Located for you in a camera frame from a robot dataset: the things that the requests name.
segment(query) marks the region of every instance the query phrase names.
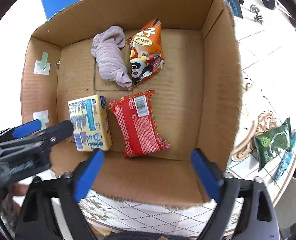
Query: white sticker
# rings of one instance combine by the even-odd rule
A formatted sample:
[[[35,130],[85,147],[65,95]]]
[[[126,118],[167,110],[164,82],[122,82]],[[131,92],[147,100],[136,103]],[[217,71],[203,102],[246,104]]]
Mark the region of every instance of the white sticker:
[[[33,70],[34,74],[40,74],[40,75],[49,75],[50,72],[50,63],[47,62],[46,68],[44,70],[39,70],[40,68],[41,61],[36,60],[35,61],[35,69]]]
[[[46,129],[46,123],[49,122],[48,110],[33,113],[33,120],[40,120],[41,130]]]

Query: barcode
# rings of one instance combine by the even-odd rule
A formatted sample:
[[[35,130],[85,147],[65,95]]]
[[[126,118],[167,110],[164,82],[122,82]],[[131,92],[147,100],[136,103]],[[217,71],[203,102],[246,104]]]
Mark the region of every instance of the barcode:
[[[145,95],[134,98],[134,104],[136,105],[138,117],[149,115],[149,109]]]
[[[75,145],[77,145],[77,149],[83,149],[80,133],[74,132],[73,136],[75,137]]]

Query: snack bag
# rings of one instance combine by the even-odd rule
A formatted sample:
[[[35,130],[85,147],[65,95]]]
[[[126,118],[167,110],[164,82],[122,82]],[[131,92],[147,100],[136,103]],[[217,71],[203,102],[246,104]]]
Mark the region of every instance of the snack bag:
[[[136,35],[128,38],[127,43],[131,48],[131,78],[134,87],[157,74],[164,63],[160,21],[153,19]]]
[[[149,97],[154,93],[154,90],[146,91],[108,103],[124,137],[124,157],[141,156],[170,148],[168,140],[163,140],[158,134],[153,118]]]
[[[290,118],[287,118],[281,126],[254,137],[260,164],[259,170],[277,155],[291,151],[290,136]]]

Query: purple cloth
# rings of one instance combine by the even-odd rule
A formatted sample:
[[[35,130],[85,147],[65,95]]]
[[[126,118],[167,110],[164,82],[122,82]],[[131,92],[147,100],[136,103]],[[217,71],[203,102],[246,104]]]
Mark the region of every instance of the purple cloth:
[[[120,51],[124,43],[125,36],[122,28],[111,26],[93,38],[91,54],[96,58],[102,79],[115,80],[121,87],[129,88],[132,80],[128,76]]]

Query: yellow tissue package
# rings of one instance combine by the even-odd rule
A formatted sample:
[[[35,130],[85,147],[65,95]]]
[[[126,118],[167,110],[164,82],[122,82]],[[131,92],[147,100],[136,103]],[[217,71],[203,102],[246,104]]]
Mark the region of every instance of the yellow tissue package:
[[[68,101],[73,135],[78,151],[107,151],[112,145],[107,119],[106,99],[93,95]]]

